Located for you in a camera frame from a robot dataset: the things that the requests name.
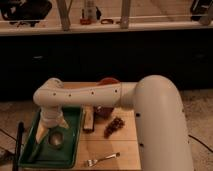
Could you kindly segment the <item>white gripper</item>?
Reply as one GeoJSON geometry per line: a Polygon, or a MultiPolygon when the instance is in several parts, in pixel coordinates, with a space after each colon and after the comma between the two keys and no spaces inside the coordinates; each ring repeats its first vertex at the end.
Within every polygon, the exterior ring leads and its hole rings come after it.
{"type": "Polygon", "coordinates": [[[40,143],[41,140],[48,133],[47,128],[53,128],[60,126],[62,128],[68,129],[69,124],[62,117],[62,109],[60,107],[42,107],[40,112],[41,123],[38,124],[37,133],[36,133],[36,142],[40,143]]]}

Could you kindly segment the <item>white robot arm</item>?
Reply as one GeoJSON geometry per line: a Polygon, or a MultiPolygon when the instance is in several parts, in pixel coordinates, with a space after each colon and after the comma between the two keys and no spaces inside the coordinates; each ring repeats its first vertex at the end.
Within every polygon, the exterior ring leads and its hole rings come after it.
{"type": "Polygon", "coordinates": [[[174,83],[164,76],[74,89],[50,78],[35,91],[33,101],[40,106],[41,123],[47,128],[60,123],[64,106],[132,109],[142,171],[194,171],[183,102],[174,83]]]}

